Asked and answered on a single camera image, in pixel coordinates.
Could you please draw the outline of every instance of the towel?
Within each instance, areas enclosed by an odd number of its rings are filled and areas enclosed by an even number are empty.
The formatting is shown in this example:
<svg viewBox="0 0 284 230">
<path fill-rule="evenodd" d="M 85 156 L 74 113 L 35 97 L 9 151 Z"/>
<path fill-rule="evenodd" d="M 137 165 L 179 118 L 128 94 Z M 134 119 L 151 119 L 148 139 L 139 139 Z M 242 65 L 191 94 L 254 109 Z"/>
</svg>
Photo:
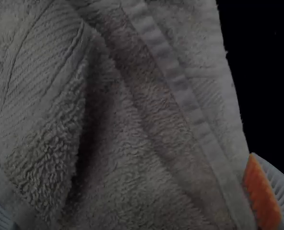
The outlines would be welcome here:
<svg viewBox="0 0 284 230">
<path fill-rule="evenodd" d="M 214 0 L 1 0 L 0 205 L 21 229 L 255 229 Z"/>
</svg>

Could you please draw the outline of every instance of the fabric texture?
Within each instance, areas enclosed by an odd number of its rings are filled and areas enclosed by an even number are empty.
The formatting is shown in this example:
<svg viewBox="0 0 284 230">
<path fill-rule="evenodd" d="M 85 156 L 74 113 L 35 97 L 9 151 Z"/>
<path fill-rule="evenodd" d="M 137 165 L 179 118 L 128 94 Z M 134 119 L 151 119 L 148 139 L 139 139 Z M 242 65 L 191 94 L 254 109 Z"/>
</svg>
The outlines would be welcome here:
<svg viewBox="0 0 284 230">
<path fill-rule="evenodd" d="M 214 0 L 0 1 L 0 204 L 21 229 L 254 229 Z"/>
</svg>

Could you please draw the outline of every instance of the black background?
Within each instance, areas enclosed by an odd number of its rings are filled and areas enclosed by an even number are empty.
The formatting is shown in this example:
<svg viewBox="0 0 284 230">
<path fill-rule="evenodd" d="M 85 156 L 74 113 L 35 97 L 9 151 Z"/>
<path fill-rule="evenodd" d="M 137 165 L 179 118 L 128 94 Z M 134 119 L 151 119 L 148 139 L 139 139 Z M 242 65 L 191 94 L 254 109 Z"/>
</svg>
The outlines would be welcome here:
<svg viewBox="0 0 284 230">
<path fill-rule="evenodd" d="M 249 150 L 284 173 L 284 3 L 217 3 Z"/>
</svg>

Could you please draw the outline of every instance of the gray towel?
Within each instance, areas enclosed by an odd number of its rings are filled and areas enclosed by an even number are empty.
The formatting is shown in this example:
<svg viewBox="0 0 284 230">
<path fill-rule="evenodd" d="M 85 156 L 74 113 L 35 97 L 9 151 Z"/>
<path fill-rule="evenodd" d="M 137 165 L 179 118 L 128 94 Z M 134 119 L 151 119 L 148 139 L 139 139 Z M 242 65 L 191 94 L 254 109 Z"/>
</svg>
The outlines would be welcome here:
<svg viewBox="0 0 284 230">
<path fill-rule="evenodd" d="M 0 204 L 21 229 L 254 229 L 215 1 L 0 1 Z"/>
</svg>

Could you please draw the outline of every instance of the orange plastic piece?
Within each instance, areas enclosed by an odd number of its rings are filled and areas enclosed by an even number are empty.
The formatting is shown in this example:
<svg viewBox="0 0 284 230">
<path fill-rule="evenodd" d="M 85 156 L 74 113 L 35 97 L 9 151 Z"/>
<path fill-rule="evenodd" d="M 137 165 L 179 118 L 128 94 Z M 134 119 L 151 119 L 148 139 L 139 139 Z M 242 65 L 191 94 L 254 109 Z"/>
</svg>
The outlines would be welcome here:
<svg viewBox="0 0 284 230">
<path fill-rule="evenodd" d="M 250 154 L 243 182 L 256 211 L 258 225 L 262 230 L 277 230 L 282 220 L 280 207 L 271 185 L 256 158 Z"/>
</svg>

